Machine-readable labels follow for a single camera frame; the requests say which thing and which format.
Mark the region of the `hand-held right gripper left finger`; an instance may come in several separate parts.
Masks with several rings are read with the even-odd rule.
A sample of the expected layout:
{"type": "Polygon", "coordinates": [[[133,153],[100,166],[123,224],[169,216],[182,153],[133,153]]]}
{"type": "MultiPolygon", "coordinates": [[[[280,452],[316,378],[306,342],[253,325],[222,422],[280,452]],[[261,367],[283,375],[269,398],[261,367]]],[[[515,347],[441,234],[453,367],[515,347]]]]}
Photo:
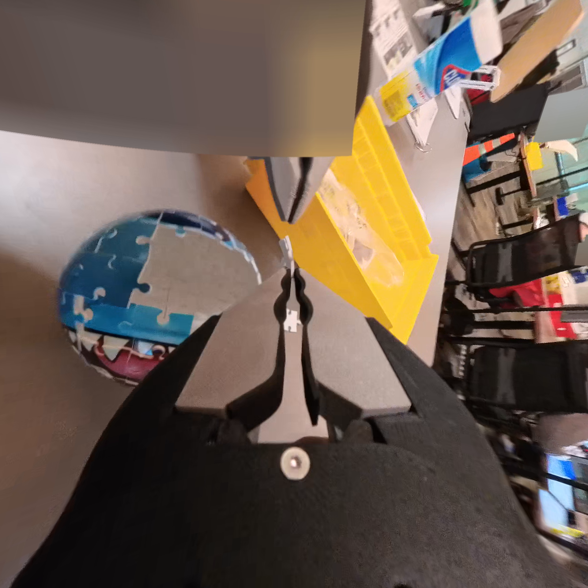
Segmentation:
{"type": "Polygon", "coordinates": [[[221,314],[175,407],[239,422],[247,432],[280,406],[292,272],[281,269],[221,314]]]}

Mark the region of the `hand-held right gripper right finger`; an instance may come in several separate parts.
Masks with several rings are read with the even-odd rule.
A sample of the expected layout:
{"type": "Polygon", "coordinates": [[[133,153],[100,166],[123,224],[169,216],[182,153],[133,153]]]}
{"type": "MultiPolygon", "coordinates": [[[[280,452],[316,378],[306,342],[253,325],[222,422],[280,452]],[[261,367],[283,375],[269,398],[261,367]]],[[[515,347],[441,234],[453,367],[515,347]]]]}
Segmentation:
{"type": "Polygon", "coordinates": [[[303,269],[294,271],[301,365],[311,422],[336,428],[407,413],[412,402],[368,318],[303,269]]]}

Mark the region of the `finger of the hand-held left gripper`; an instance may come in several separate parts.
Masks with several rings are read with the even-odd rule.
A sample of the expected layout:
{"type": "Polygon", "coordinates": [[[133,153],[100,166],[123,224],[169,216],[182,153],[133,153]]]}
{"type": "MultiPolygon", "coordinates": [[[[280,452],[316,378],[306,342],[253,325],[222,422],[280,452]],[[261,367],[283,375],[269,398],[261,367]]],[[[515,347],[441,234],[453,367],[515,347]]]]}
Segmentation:
{"type": "Polygon", "coordinates": [[[295,158],[295,183],[290,196],[289,224],[301,218],[332,163],[331,156],[295,158]]]}
{"type": "Polygon", "coordinates": [[[303,190],[303,158],[249,156],[248,164],[259,164],[265,171],[280,220],[294,224],[303,190]]]}

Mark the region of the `white puzzle piece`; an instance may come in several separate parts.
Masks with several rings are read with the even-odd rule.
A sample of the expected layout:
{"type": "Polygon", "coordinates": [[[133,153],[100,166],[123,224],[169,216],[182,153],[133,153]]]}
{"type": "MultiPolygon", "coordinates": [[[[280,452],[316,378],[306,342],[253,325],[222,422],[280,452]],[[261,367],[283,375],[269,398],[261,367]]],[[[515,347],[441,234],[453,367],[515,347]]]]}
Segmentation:
{"type": "Polygon", "coordinates": [[[296,264],[293,258],[293,248],[289,236],[281,239],[279,245],[283,255],[283,266],[290,280],[290,284],[286,288],[288,291],[288,300],[286,302],[286,316],[283,321],[283,328],[285,332],[296,333],[302,323],[299,317],[300,306],[296,292],[296,264]]]}

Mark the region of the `blue shark puzzle ball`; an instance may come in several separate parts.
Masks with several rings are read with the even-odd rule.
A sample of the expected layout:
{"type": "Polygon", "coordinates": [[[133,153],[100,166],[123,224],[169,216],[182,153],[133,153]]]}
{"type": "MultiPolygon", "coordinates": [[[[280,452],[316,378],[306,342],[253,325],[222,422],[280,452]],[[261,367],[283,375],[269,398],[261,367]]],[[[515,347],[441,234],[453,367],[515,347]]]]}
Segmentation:
{"type": "Polygon", "coordinates": [[[59,279],[58,315],[84,363],[135,387],[261,283],[254,256],[231,231],[183,210],[153,210],[80,246],[59,279]]]}

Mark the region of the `yellow plastic bin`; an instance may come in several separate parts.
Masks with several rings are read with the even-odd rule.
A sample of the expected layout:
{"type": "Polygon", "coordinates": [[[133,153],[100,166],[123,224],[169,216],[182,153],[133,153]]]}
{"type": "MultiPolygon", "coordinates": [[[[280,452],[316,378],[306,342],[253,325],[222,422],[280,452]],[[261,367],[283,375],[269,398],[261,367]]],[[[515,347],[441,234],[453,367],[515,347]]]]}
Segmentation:
{"type": "Polygon", "coordinates": [[[407,343],[438,256],[430,252],[432,239],[374,99],[365,99],[356,119],[352,154],[335,158],[329,170],[400,261],[401,286],[387,288],[366,277],[318,193],[298,222],[288,224],[280,220],[265,171],[248,159],[245,165],[248,193],[276,235],[289,236],[300,268],[407,343]]]}

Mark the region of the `clear plastic bag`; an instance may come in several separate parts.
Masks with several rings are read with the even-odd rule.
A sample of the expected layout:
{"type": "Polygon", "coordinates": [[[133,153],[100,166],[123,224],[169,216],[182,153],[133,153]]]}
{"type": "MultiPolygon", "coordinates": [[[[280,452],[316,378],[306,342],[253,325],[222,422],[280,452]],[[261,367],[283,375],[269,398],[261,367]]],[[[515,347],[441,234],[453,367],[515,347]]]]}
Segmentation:
{"type": "Polygon", "coordinates": [[[405,272],[400,261],[371,227],[351,190],[332,171],[323,177],[318,195],[366,277],[387,288],[401,286],[405,272]]]}

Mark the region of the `printed paper sheet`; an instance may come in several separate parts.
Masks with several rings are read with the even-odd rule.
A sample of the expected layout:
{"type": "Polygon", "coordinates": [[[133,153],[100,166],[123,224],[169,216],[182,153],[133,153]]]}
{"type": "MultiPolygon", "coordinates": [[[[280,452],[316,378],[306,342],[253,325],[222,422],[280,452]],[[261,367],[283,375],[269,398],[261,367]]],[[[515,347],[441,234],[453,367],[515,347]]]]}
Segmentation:
{"type": "MultiPolygon", "coordinates": [[[[463,89],[459,86],[453,86],[443,92],[442,95],[445,97],[453,118],[459,119],[463,89]]],[[[421,151],[424,151],[429,144],[430,130],[439,110],[438,101],[439,99],[437,98],[431,99],[406,116],[406,121],[415,138],[415,143],[421,151]]]]}

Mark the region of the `printed paper in sleeve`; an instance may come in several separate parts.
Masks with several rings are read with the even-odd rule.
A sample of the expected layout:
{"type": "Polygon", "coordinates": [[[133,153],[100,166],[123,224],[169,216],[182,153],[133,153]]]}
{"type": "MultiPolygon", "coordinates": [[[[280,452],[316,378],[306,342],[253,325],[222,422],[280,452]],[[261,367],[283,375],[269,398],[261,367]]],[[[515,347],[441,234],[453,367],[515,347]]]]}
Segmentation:
{"type": "Polygon", "coordinates": [[[372,1],[370,32],[386,77],[393,79],[417,58],[415,41],[400,1],[372,1]]]}

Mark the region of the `black mesh chair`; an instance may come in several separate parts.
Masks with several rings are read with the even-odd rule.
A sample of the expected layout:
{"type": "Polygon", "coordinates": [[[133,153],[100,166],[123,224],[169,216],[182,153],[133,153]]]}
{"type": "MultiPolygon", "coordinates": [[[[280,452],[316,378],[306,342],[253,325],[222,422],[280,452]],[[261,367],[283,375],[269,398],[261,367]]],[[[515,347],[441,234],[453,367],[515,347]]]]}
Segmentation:
{"type": "Polygon", "coordinates": [[[483,240],[465,254],[461,281],[480,301],[490,291],[587,266],[587,214],[572,215],[520,235],[483,240]]]}
{"type": "Polygon", "coordinates": [[[469,354],[465,398],[525,412],[587,413],[587,343],[480,346],[469,354]]]}

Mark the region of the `disinfecting wipes canister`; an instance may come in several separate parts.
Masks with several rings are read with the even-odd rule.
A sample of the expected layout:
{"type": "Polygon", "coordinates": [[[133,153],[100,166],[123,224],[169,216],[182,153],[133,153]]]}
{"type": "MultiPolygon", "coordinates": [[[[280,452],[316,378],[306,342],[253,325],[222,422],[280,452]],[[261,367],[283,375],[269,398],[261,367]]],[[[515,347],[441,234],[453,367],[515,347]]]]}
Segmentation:
{"type": "Polygon", "coordinates": [[[378,90],[392,123],[435,99],[495,59],[503,49],[494,1],[474,1],[472,9],[378,90]]]}

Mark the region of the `white metal stand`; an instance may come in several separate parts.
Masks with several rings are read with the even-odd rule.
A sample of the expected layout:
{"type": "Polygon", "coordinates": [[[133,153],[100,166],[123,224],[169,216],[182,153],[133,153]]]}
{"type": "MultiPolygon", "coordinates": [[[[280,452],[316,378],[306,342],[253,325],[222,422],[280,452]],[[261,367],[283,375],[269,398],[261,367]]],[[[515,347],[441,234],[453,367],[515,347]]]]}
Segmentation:
{"type": "Polygon", "coordinates": [[[500,83],[501,71],[495,65],[482,65],[477,70],[467,74],[460,81],[460,87],[463,89],[474,89],[482,92],[493,91],[500,83]]]}

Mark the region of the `computer monitor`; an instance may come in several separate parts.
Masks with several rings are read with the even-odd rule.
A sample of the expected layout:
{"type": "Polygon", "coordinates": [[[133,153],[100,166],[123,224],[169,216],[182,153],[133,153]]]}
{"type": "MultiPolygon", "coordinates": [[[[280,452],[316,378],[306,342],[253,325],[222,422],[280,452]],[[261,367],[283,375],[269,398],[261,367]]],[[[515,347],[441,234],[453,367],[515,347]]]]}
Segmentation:
{"type": "Polygon", "coordinates": [[[538,518],[548,532],[577,543],[587,543],[587,490],[569,482],[587,484],[587,459],[548,455],[546,486],[539,490],[538,518]]]}

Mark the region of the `cardboard panel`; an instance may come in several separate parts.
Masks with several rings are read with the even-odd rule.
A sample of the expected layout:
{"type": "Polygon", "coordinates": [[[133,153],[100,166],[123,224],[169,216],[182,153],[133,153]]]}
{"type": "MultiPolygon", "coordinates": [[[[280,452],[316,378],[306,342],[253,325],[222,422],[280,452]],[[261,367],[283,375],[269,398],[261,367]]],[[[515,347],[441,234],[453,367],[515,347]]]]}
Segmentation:
{"type": "Polygon", "coordinates": [[[499,81],[490,91],[495,104],[518,87],[550,53],[559,47],[584,17],[581,1],[553,1],[537,21],[498,62],[499,81]]]}

